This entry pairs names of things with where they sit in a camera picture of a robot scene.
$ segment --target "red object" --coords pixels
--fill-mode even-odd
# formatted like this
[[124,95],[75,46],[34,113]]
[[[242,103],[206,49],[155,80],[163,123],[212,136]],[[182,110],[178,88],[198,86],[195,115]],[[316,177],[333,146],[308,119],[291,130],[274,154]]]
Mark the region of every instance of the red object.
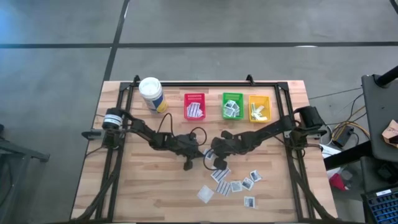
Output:
[[[201,116],[200,118],[190,118],[187,116],[187,108],[191,103],[200,103],[199,109],[201,109],[203,116]],[[206,118],[206,105],[205,105],[204,93],[186,93],[184,95],[184,118],[189,121],[200,121]]]
[[346,188],[343,183],[343,179],[341,178],[340,174],[334,174],[332,177],[329,179],[330,185],[333,187],[336,187],[337,189],[341,191],[345,191]]

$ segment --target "black stand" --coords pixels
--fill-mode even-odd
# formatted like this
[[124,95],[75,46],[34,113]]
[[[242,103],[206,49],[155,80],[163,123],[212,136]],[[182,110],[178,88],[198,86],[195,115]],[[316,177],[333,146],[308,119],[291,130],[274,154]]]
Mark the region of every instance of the black stand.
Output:
[[327,170],[358,161],[363,156],[398,162],[398,151],[381,137],[389,122],[397,118],[398,104],[391,99],[396,94],[397,83],[393,83],[396,78],[398,66],[381,76],[362,77],[371,140],[324,159]]
[[[4,126],[0,124],[0,134],[3,129]],[[9,186],[9,188],[2,188],[6,189],[6,192],[1,194],[0,199],[4,202],[0,205],[0,224],[9,223],[10,214],[14,209],[17,194],[25,179],[30,159],[36,158],[40,162],[47,162],[49,157],[49,154],[17,146],[0,137],[0,178],[1,174],[6,175],[9,173],[9,177],[5,178],[8,181],[1,182],[1,185],[4,184],[4,186]]]

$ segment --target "black equipment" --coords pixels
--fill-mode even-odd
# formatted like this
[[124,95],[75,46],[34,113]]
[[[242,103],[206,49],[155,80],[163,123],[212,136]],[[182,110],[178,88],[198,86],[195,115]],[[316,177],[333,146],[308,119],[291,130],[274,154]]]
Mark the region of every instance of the black equipment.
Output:
[[211,142],[211,148],[218,158],[214,161],[217,169],[225,170],[227,162],[224,159],[233,154],[246,154],[253,151],[256,147],[269,138],[281,133],[288,133],[290,142],[288,147],[292,150],[303,149],[307,143],[309,134],[325,134],[325,131],[319,131],[323,125],[323,121],[315,107],[306,106],[294,111],[299,113],[302,122],[298,127],[294,123],[298,122],[290,116],[283,116],[280,120],[261,128],[257,131],[246,131],[243,133],[232,135],[228,131],[221,133],[221,138],[214,138]]
[[[120,129],[123,117],[131,121],[131,124],[127,125],[129,126],[127,129]],[[117,148],[122,134],[135,133],[148,141],[149,146],[157,151],[169,150],[177,155],[185,156],[187,161],[184,163],[184,170],[192,168],[192,159],[203,157],[203,154],[199,151],[195,133],[174,136],[173,132],[155,132],[143,120],[133,117],[125,110],[107,109],[102,128],[105,130],[103,146],[107,148]]]
[[353,127],[344,126],[344,127],[340,128],[340,130],[337,131],[336,139],[335,140],[333,139],[332,143],[335,146],[342,148],[346,145],[346,143],[348,142],[350,137],[353,135],[353,133],[354,133]]
[[398,187],[373,190],[362,194],[364,209],[373,223],[390,224],[398,222]]

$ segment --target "black robotic arm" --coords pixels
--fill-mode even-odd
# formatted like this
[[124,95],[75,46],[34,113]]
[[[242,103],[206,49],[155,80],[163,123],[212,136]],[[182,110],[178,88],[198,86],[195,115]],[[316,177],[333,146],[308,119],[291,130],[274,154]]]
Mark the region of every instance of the black robotic arm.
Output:
[[221,133],[222,138],[214,138],[211,142],[211,148],[217,155],[214,161],[216,169],[226,169],[227,162],[224,160],[227,156],[251,152],[260,146],[263,141],[284,132],[290,132],[289,145],[292,149],[304,146],[309,134],[325,134],[324,131],[319,131],[323,121],[315,107],[306,106],[295,110],[294,113],[299,113],[302,120],[298,127],[294,125],[298,121],[295,121],[291,116],[283,116],[280,120],[257,131],[246,131],[234,135],[228,131],[223,131]]
[[[120,129],[123,116],[131,121],[127,129]],[[187,161],[184,163],[184,170],[192,168],[192,159],[203,157],[203,154],[199,151],[195,133],[174,136],[173,133],[156,132],[148,127],[143,120],[135,118],[121,109],[107,109],[102,128],[105,130],[103,146],[115,148],[119,145],[122,134],[135,133],[148,141],[149,146],[157,151],[168,150],[176,153],[176,155],[185,156]]]

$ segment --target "wooden table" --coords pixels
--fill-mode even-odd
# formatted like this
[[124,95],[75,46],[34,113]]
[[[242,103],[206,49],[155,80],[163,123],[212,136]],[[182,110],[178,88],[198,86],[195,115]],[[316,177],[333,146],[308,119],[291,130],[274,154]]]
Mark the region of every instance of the wooden table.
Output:
[[[309,105],[304,82],[288,81],[288,83],[293,108]],[[116,106],[119,84],[120,82],[104,83],[97,114],[104,115],[107,108]],[[203,121],[192,122],[183,117],[183,96],[184,93],[195,92],[205,93],[206,118]],[[244,93],[245,117],[243,120],[222,119],[223,92]],[[173,114],[175,134],[189,133],[196,126],[203,127],[207,131],[208,140],[204,146],[200,147],[202,152],[209,148],[215,136],[220,136],[222,130],[236,134],[257,130],[264,126],[264,124],[249,122],[249,95],[270,96],[272,122],[279,119],[275,91],[271,87],[164,87],[164,93],[169,104],[167,112]],[[143,119],[154,130],[159,127],[164,116],[164,114],[150,113],[137,88],[134,90],[130,112],[133,116]],[[102,117],[97,116],[94,128],[100,129],[102,120]],[[170,130],[168,118],[161,130]],[[202,142],[204,135],[200,130],[197,131],[197,135],[198,142]],[[88,146],[88,151],[100,145],[100,140],[92,141]],[[78,217],[98,193],[105,157],[106,150],[100,150],[85,160],[72,218]],[[311,190],[328,212],[337,217],[320,150],[306,148],[304,159]],[[215,193],[208,204],[205,204],[197,197],[197,193],[203,185],[215,191],[217,183],[211,178],[211,171],[204,168],[201,159],[194,159],[193,169],[184,171],[184,157],[176,156],[170,151],[155,151],[139,136],[129,134],[124,148],[114,222],[289,222],[297,220],[285,148],[280,142],[274,138],[268,139],[254,151],[244,156],[229,156],[226,161],[231,169],[231,173],[225,179],[227,181],[243,180],[249,177],[250,171],[255,169],[259,171],[263,179],[257,182],[251,191],[231,193],[229,197]],[[243,206],[244,196],[255,196],[256,209]],[[304,205],[303,193],[300,197]],[[107,204],[106,199],[105,211],[108,209]]]

